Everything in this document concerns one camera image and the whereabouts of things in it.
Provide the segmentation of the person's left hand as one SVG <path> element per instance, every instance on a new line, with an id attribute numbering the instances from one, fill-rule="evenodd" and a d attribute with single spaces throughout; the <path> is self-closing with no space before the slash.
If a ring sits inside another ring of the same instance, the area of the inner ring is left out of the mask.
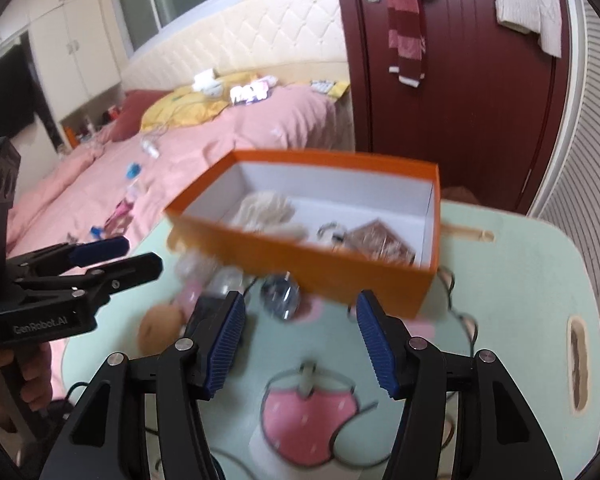
<path id="1" fill-rule="evenodd" d="M 0 373 L 3 368 L 12 377 L 8 391 L 27 405 L 31 412 L 46 410 L 53 397 L 52 348 L 48 342 L 30 347 L 23 354 L 10 349 L 0 349 Z M 4 396 L 0 393 L 0 428 L 15 432 Z"/>

